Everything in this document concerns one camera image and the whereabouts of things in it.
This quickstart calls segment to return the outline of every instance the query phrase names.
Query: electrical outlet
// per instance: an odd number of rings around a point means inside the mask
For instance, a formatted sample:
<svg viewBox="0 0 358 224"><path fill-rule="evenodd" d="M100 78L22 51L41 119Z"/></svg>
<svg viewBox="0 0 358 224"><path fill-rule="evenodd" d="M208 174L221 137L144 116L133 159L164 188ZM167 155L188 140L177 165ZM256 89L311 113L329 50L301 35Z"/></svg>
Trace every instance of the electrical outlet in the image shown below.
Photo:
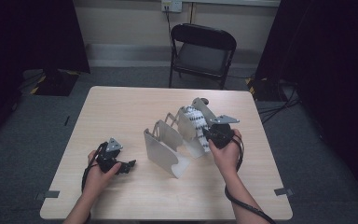
<svg viewBox="0 0 358 224"><path fill-rule="evenodd" d="M161 0L161 11L165 12L182 12L182 1L178 0Z"/></svg>

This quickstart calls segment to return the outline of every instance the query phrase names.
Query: power cord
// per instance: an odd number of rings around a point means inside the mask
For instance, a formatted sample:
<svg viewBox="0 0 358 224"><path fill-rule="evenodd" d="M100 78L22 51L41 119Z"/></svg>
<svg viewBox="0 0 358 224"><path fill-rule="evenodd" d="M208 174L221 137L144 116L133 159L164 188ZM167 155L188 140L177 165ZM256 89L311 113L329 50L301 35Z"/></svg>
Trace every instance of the power cord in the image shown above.
<svg viewBox="0 0 358 224"><path fill-rule="evenodd" d="M27 87L29 87L31 85L34 85L43 75L45 75L45 72L40 72L40 73L38 73L36 75L33 75L31 77L27 77L26 79L23 80L23 82L27 82L27 81L31 80L32 78L35 78L35 77L37 77L37 78L35 80L31 81L28 84L24 84L23 86L20 86L18 88L18 90L22 91L23 89L25 89L25 88L27 88Z"/></svg>
<svg viewBox="0 0 358 224"><path fill-rule="evenodd" d="M248 77L235 77L235 76L228 76L228 77L234 77L234 78L248 78Z"/></svg>
<svg viewBox="0 0 358 224"><path fill-rule="evenodd" d="M292 101L292 98L293 98L295 92L296 92L296 85L294 85L292 93L291 93L289 99L285 102L284 105L277 106L277 107L274 107L274 108L271 108L271 109L268 109L268 110L265 110L265 111L258 112L259 115L270 112L268 115L266 115L264 118L262 118L261 122L264 124L267 121L269 121L270 119L272 119L272 117L274 117L276 114L278 114L283 109L292 107L292 106L297 105L298 103L300 103L300 100L298 98Z"/></svg>
<svg viewBox="0 0 358 224"><path fill-rule="evenodd" d="M164 9L165 9L165 16L167 17L167 23L168 23L168 37L170 38L170 45L171 45L171 49L172 49L170 7L164 6Z"/></svg>

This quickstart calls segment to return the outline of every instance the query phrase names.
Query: forearm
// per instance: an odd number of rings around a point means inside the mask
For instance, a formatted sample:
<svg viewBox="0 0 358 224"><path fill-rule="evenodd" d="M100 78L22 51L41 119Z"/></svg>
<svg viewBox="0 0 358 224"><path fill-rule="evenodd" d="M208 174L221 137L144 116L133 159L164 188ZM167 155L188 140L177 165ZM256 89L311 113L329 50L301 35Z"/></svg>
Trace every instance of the forearm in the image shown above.
<svg viewBox="0 0 358 224"><path fill-rule="evenodd" d="M82 194L63 223L85 223L95 200L94 196Z"/></svg>
<svg viewBox="0 0 358 224"><path fill-rule="evenodd" d="M222 175L225 179L227 190L233 198L243 203L247 203L256 209L261 210L260 206L257 204L253 196L249 193L248 189L243 185L241 179L236 172L225 173ZM232 203L232 207L234 210L235 217L237 219L237 223L239 224L268 223L264 218L256 215L253 212L248 211L245 208L242 208L235 203Z"/></svg>

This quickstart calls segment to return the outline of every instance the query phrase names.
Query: wall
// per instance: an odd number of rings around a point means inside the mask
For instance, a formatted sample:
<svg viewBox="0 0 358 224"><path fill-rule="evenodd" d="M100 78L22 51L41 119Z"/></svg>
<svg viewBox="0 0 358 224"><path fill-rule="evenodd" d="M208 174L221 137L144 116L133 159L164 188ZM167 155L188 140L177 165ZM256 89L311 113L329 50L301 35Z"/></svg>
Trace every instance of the wall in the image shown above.
<svg viewBox="0 0 358 224"><path fill-rule="evenodd" d="M170 45L168 23L160 1L75 0L86 44ZM244 63L258 63L273 23L276 7L183 3L182 13L170 13L171 27L191 22L234 35Z"/></svg>

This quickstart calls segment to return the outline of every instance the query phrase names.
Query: chair seat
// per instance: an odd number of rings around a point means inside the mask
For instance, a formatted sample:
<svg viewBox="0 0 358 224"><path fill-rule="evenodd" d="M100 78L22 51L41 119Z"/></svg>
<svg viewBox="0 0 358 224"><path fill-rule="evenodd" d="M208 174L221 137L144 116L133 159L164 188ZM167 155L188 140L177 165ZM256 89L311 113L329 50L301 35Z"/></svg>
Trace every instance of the chair seat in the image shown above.
<svg viewBox="0 0 358 224"><path fill-rule="evenodd" d="M193 71L204 75L221 77L225 74L228 56L229 50L184 44L174 61L174 67L176 68L174 70Z"/></svg>

